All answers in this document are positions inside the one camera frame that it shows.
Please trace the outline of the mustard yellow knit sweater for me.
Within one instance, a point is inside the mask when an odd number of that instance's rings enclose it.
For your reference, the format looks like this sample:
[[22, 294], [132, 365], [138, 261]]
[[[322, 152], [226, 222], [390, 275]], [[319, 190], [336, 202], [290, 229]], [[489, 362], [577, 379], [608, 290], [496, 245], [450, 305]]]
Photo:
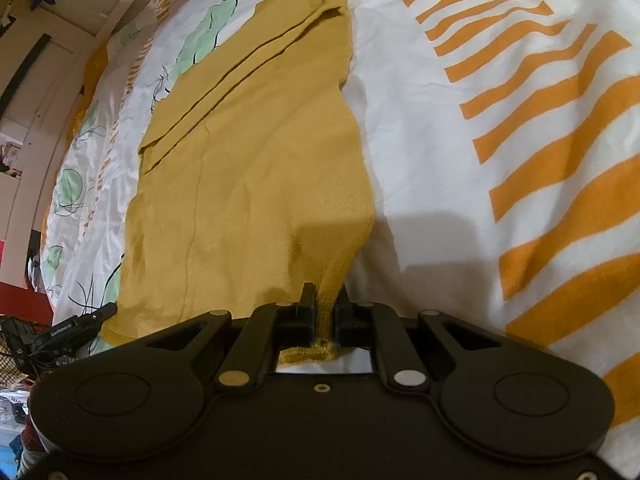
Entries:
[[317, 289], [316, 332], [284, 364], [329, 361], [331, 310], [374, 220], [341, 88], [347, 0], [262, 0], [157, 104], [125, 222], [111, 346], [210, 310], [247, 318]]

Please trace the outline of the white leaf-print duvet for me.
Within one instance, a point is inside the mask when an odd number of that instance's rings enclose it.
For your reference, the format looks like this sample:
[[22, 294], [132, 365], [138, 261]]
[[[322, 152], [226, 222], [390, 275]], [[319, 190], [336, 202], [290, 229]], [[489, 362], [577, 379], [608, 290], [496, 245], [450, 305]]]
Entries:
[[[262, 0], [158, 0], [74, 135], [42, 274], [65, 320], [117, 297], [138, 147], [183, 70]], [[602, 458], [639, 474], [639, 0], [349, 0], [344, 90], [376, 221], [355, 298], [442, 310], [546, 347], [611, 389]]]

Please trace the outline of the white wooden bed frame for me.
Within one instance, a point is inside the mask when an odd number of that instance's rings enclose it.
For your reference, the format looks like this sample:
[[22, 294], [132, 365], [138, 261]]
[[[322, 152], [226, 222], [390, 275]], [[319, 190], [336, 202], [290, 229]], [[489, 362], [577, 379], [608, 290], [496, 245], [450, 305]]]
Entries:
[[54, 149], [91, 52], [151, 0], [1, 0], [1, 281], [25, 287]]

